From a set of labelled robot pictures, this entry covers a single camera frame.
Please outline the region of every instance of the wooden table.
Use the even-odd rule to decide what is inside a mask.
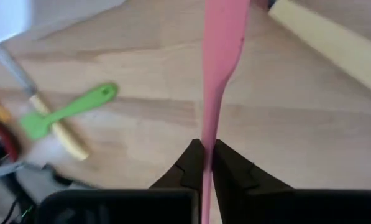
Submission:
[[[99,83],[121,87],[112,103],[68,120],[92,152],[87,161],[53,136],[23,138],[29,160],[105,188],[157,180],[201,135],[203,11],[203,0],[128,0],[42,39],[9,43],[55,108]],[[0,97],[16,117],[29,108],[1,65]],[[294,187],[371,189],[371,91],[253,6],[218,137]]]

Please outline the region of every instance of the black cable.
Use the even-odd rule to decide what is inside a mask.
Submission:
[[[7,214],[6,218],[3,220],[3,222],[1,224],[6,224],[9,221],[12,213],[14,212],[14,209],[16,207],[17,202],[18,202],[18,198],[15,199],[14,202],[12,203],[12,205],[10,207],[10,210],[9,210],[9,213]]]

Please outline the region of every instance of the pink spatula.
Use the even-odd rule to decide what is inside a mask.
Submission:
[[[225,86],[239,61],[249,0],[206,0],[203,37],[203,130],[205,148],[201,223],[210,217],[211,163]]]

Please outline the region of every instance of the silicone spatula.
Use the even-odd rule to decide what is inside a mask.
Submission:
[[[203,36],[203,129],[205,148],[201,223],[209,223],[211,163],[225,86],[239,61],[249,0],[206,0]]]
[[[100,85],[71,102],[66,107],[53,113],[42,115],[38,112],[34,112],[25,115],[21,118],[20,124],[30,138],[42,138],[48,135],[50,126],[54,122],[105,104],[115,98],[117,89],[117,85],[113,83]]]

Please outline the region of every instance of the green spatula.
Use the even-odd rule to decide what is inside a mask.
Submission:
[[[65,117],[73,116],[84,111],[99,107],[115,98],[118,91],[116,84],[103,84],[90,90],[66,107],[48,115],[34,112],[25,115],[20,120],[21,126],[31,139],[39,139],[48,135],[50,126]]]

